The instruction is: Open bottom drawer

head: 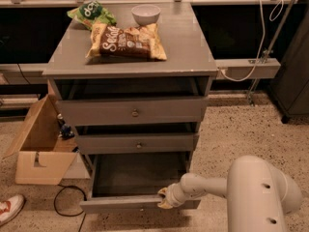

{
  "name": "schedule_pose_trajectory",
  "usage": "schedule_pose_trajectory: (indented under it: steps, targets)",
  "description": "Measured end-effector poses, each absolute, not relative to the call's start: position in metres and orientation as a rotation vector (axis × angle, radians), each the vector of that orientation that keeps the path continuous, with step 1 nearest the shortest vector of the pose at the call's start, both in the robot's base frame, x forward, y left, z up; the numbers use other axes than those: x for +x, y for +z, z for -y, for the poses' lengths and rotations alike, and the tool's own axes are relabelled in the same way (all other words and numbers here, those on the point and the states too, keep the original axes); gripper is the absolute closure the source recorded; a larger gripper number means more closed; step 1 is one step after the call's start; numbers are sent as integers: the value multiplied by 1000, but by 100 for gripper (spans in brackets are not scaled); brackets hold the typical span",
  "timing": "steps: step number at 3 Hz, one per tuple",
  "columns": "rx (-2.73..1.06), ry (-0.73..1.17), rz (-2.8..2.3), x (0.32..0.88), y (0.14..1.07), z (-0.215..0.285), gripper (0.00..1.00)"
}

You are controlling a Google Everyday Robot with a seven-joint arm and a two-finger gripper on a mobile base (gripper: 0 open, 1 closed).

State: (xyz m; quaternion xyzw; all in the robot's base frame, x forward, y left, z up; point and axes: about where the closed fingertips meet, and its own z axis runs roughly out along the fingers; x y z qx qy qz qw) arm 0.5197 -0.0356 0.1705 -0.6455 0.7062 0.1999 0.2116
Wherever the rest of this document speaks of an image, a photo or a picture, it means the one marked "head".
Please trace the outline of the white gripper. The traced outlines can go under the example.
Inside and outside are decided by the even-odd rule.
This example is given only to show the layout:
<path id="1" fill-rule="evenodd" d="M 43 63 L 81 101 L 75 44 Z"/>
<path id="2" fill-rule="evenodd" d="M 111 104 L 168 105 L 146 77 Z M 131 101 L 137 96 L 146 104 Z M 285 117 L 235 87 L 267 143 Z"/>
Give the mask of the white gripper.
<path id="1" fill-rule="evenodd" d="M 180 207 L 188 200 L 188 196 L 184 193 L 180 184 L 172 184 L 168 188 L 162 188 L 157 194 L 165 195 L 165 200 L 157 204 L 158 208 L 165 210 Z"/>

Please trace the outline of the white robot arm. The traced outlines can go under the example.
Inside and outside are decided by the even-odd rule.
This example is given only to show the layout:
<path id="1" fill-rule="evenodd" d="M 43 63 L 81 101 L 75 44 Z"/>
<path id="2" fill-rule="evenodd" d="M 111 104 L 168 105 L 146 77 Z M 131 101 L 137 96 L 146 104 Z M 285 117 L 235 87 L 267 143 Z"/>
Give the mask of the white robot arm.
<path id="1" fill-rule="evenodd" d="M 228 232 L 288 232 L 285 216 L 298 211 L 302 203 L 295 180 L 254 156 L 234 160 L 227 178 L 186 173 L 158 194 L 161 209 L 180 207 L 207 194 L 225 198 Z"/>

